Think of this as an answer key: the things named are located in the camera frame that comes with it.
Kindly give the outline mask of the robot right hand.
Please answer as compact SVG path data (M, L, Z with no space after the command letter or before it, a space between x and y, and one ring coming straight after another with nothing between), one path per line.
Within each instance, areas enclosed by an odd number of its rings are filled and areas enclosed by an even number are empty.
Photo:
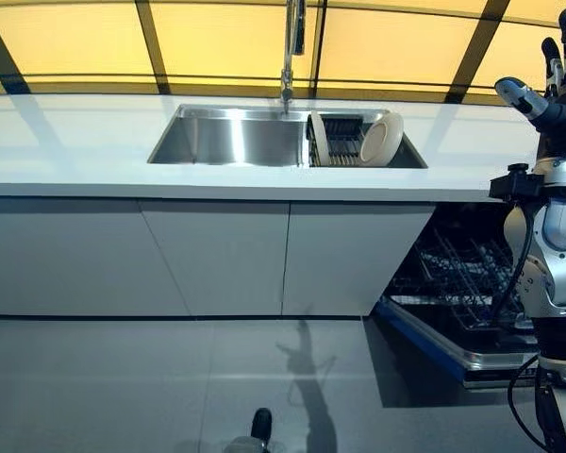
M497 95L518 110L541 134L542 153L566 158L566 8L558 16L560 42L541 42L545 89L538 93L521 79L504 76L494 83Z

